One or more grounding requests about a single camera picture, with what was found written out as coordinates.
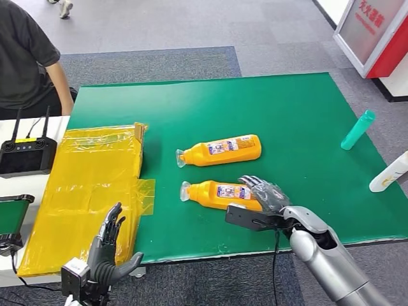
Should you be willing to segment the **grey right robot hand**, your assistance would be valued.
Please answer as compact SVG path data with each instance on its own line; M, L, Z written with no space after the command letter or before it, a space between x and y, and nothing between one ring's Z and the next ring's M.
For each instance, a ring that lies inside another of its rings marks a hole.
M282 215L285 207L291 205L290 200L276 184L252 175L243 175L238 181L250 188L263 212Z

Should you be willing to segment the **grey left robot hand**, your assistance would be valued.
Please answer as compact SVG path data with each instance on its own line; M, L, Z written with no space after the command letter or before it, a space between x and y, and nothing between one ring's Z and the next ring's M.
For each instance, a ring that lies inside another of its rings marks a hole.
M137 252L121 265L115 263L116 241L121 224L126 219L120 217L121 203L111 208L102 223L99 233L94 238L87 264L90 267L90 280L104 286L112 286L136 270L144 256Z

